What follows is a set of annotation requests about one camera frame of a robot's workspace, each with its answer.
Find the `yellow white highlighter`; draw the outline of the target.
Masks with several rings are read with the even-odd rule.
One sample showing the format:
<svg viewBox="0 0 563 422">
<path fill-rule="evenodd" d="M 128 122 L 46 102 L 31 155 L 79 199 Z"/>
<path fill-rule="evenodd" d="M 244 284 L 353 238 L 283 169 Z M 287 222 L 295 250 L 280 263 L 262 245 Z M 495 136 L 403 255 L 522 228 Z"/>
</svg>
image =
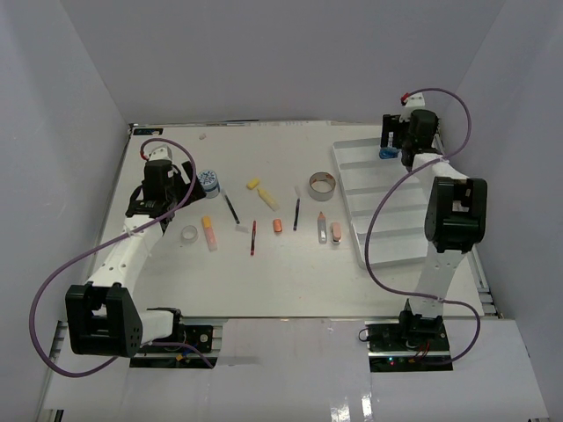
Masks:
<svg viewBox="0 0 563 422">
<path fill-rule="evenodd" d="M 275 212 L 280 209 L 280 206 L 279 206 L 278 202 L 276 201 L 276 199 L 266 189 L 258 188 L 257 192 L 258 192 L 259 197 L 267 204 L 267 206 L 270 209 L 272 209 Z"/>
</svg>

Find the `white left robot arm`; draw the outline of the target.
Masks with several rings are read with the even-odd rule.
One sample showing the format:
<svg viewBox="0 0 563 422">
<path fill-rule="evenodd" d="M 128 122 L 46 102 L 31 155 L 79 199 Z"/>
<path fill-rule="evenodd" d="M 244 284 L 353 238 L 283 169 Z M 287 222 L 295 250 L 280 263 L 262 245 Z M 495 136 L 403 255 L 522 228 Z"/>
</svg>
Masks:
<svg viewBox="0 0 563 422">
<path fill-rule="evenodd" d="M 134 357 L 156 340 L 175 351 L 186 340 L 179 310 L 139 311 L 133 300 L 135 284 L 145 261 L 173 219 L 166 213 L 188 193 L 179 168 L 169 158 L 151 159 L 144 178 L 131 195 L 122 234 L 101 267 L 83 285 L 65 295 L 72 351 L 78 355 Z"/>
</svg>

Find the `clear tape roll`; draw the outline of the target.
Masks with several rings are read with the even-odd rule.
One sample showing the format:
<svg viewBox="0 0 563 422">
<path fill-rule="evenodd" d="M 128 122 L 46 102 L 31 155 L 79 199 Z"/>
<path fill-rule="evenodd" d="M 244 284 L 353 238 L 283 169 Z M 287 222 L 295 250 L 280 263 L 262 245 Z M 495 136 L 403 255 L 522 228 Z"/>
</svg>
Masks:
<svg viewBox="0 0 563 422">
<path fill-rule="evenodd" d="M 180 232 L 180 239 L 183 244 L 192 244 L 199 238 L 198 229 L 194 225 L 187 225 Z"/>
</svg>

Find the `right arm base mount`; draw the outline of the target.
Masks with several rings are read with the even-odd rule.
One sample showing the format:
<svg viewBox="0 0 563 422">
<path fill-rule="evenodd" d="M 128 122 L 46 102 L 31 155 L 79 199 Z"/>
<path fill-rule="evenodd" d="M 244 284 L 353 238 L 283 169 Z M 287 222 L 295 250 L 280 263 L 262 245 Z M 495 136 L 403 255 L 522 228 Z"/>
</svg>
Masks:
<svg viewBox="0 0 563 422">
<path fill-rule="evenodd" d="M 407 339 L 398 321 L 373 322 L 359 330 L 358 339 L 367 346 L 369 369 L 373 374 L 453 370 L 444 326 L 436 334 Z"/>
</svg>

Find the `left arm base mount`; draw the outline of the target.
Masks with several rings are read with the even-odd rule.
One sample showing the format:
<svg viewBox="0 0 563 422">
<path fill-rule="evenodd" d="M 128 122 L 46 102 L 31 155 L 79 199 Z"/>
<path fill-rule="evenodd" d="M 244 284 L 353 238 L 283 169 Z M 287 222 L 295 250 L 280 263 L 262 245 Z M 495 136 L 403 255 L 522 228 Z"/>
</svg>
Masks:
<svg viewBox="0 0 563 422">
<path fill-rule="evenodd" d="M 212 369 L 216 366 L 220 338 L 209 324 L 184 324 L 182 321 L 166 338 L 144 346 L 129 362 L 131 368 Z"/>
</svg>

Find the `brown packing tape roll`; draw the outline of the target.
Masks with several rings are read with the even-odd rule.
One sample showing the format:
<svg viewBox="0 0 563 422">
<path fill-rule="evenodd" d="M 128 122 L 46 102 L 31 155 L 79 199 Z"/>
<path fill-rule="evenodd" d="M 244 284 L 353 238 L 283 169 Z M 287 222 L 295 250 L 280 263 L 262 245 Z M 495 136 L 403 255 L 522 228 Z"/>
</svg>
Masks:
<svg viewBox="0 0 563 422">
<path fill-rule="evenodd" d="M 329 201 L 334 195 L 336 185 L 336 179 L 332 174 L 319 171 L 310 176 L 308 193 L 315 201 Z"/>
</svg>

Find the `blue tape roll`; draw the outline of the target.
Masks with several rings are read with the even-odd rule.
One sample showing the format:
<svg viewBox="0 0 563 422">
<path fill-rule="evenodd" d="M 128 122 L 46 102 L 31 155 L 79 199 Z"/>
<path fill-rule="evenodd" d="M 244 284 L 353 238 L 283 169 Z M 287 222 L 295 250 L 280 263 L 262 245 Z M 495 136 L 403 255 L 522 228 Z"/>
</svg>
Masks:
<svg viewBox="0 0 563 422">
<path fill-rule="evenodd" d="M 393 159 L 398 157 L 399 151 L 394 148 L 381 148 L 379 150 L 379 157 L 381 159 Z"/>
<path fill-rule="evenodd" d="M 203 170 L 197 175 L 207 199 L 213 199 L 221 192 L 219 178 L 213 170 Z"/>
</svg>

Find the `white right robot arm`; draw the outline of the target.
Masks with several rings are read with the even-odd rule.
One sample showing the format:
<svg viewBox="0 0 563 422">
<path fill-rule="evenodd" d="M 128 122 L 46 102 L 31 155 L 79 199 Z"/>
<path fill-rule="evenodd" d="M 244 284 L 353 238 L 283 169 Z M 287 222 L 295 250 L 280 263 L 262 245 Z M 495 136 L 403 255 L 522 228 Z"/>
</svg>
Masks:
<svg viewBox="0 0 563 422">
<path fill-rule="evenodd" d="M 383 116 L 381 146 L 398 149 L 401 163 L 414 174 L 428 198 L 425 258 L 414 294 L 406 299 L 398 326 L 388 335 L 422 358 L 433 342 L 445 339 L 443 300 L 457 267 L 486 230 L 487 183 L 456 171 L 433 146 L 439 120 L 435 113 L 413 109 L 407 116 Z"/>
</svg>

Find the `orange pink highlighter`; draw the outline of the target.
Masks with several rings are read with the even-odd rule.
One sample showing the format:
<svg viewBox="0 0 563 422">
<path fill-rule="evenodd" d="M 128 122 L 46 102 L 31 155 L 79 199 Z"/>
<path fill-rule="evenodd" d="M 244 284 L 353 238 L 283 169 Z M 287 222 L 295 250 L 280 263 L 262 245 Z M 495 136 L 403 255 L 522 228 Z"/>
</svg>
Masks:
<svg viewBox="0 0 563 422">
<path fill-rule="evenodd" d="M 216 241 L 216 236 L 215 236 L 215 232 L 214 232 L 214 229 L 213 229 L 213 226 L 212 226 L 212 221 L 211 221 L 210 217 L 207 216 L 207 215 L 204 215 L 201 218 L 201 223 L 202 223 L 204 235 L 206 237 L 208 249 L 210 251 L 216 251 L 217 250 L 217 241 Z"/>
</svg>

